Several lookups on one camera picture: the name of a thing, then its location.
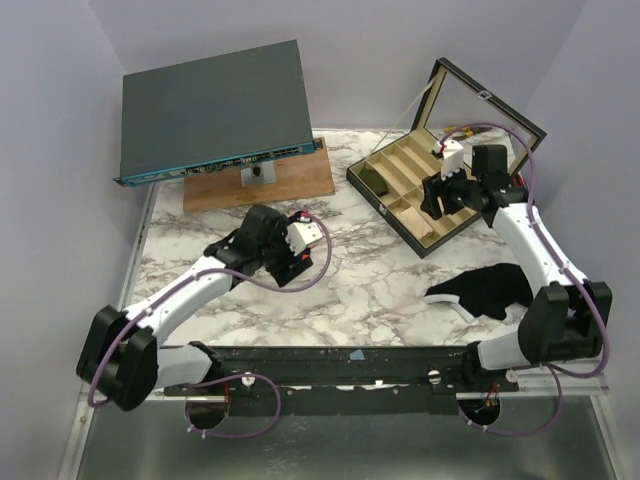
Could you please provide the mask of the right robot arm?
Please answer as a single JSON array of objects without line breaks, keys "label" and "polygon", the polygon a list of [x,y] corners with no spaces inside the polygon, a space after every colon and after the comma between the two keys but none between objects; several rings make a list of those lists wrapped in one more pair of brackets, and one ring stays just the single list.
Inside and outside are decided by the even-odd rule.
[{"label": "right robot arm", "polygon": [[423,182],[422,211],[435,219],[468,207],[508,245],[516,261],[466,271],[430,287],[428,303],[449,303],[465,319],[486,315],[502,319],[514,303],[527,311],[516,330],[471,345],[460,379],[480,392],[496,380],[496,370],[544,364],[562,371],[561,362],[597,358],[589,377],[608,364],[606,322],[612,292],[592,282],[559,248],[546,229],[530,189],[513,184],[503,145],[475,145],[466,168],[463,148],[440,144],[440,173]]}]

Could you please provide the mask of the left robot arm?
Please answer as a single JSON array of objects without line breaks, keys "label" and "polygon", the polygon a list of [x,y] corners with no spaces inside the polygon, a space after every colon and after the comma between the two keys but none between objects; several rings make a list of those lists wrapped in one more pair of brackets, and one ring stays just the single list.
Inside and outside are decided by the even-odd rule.
[{"label": "left robot arm", "polygon": [[152,391],[179,385],[214,393],[222,372],[213,351],[198,342],[167,347],[169,336],[211,301],[254,283],[261,269],[274,280],[269,290],[295,292],[290,283],[312,267],[312,248],[330,242],[326,227],[308,212],[286,216],[252,206],[239,228],[208,245],[164,288],[122,310],[105,306],[95,314],[76,367],[89,386],[88,404],[130,411]]}]

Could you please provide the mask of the cream rolled underwear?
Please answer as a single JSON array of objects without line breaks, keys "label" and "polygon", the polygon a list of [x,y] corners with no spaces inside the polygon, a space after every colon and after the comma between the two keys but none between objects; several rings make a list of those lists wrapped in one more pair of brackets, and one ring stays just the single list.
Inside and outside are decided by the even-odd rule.
[{"label": "cream rolled underwear", "polygon": [[418,240],[429,238],[433,235],[434,230],[431,225],[421,216],[414,208],[409,207],[397,214],[399,221],[407,228],[407,230]]}]

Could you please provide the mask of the green rolled underwear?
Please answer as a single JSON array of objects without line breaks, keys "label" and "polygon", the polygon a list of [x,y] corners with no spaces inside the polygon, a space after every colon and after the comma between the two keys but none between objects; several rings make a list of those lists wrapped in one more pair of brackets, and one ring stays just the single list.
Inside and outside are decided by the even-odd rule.
[{"label": "green rolled underwear", "polygon": [[362,182],[378,197],[389,193],[389,188],[378,171],[372,168],[363,168],[360,172]]}]

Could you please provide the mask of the black white underwear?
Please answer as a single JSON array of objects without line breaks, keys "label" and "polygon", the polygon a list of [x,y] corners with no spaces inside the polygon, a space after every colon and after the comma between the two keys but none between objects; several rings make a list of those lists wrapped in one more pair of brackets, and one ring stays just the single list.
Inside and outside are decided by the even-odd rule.
[{"label": "black white underwear", "polygon": [[425,302],[447,303],[466,321],[481,316],[504,321],[513,305],[528,308],[533,295],[519,265],[498,263],[465,271],[427,289]]}]

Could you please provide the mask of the wooden board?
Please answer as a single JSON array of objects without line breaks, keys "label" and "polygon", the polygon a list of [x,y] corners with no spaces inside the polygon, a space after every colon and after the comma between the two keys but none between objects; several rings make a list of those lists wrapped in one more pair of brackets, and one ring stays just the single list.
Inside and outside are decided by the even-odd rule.
[{"label": "wooden board", "polygon": [[309,154],[187,177],[183,210],[194,213],[333,195],[325,139],[316,138],[314,146]]}]

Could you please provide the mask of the black compartment organizer box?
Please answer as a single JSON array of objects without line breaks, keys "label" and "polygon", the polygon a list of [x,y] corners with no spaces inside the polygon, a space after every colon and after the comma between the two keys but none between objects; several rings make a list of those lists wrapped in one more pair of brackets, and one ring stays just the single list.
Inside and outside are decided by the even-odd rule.
[{"label": "black compartment organizer box", "polygon": [[[419,97],[415,117],[407,134],[374,150],[346,170],[347,181],[421,258],[471,225],[478,213],[463,208],[454,215],[434,219],[420,209],[422,181],[440,175],[442,154],[438,152],[447,127],[491,126],[492,130],[458,141],[464,147],[464,170],[471,169],[471,148],[479,144],[501,144],[507,151],[507,170],[516,176],[528,159],[527,152],[544,140],[545,131],[500,99],[449,59],[438,59],[426,90]],[[372,168],[386,181],[389,193],[376,196],[361,180],[363,168]],[[397,214],[414,207],[434,233],[416,239]]]}]

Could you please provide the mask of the yellow handled pliers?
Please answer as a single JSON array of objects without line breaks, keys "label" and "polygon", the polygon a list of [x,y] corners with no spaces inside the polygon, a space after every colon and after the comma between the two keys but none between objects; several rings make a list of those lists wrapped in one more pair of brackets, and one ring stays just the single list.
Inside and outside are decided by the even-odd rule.
[{"label": "yellow handled pliers", "polygon": [[472,136],[486,133],[491,130],[491,126],[447,127],[444,130],[444,137],[446,139],[452,138],[454,141],[463,141]]}]

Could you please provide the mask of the metal switch stand bracket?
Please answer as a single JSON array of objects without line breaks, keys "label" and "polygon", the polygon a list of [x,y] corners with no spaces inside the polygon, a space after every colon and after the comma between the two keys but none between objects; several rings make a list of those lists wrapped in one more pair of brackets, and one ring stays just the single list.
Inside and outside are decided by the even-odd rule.
[{"label": "metal switch stand bracket", "polygon": [[241,170],[243,187],[269,185],[275,182],[276,172],[273,161],[253,164]]}]

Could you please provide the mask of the grey network switch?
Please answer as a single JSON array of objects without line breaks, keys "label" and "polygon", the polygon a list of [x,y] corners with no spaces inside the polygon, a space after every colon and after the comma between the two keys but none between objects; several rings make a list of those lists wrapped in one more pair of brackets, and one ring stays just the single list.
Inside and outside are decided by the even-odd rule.
[{"label": "grey network switch", "polygon": [[122,79],[114,180],[123,187],[247,168],[318,148],[295,40]]}]

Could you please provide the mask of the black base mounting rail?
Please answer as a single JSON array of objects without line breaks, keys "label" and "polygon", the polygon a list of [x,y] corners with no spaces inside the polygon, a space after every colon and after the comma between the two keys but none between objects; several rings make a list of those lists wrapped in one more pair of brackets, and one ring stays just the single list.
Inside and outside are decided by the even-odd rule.
[{"label": "black base mounting rail", "polygon": [[233,416],[454,415],[458,398],[518,391],[505,371],[484,371],[465,347],[215,347],[209,380],[168,397],[224,401]]}]

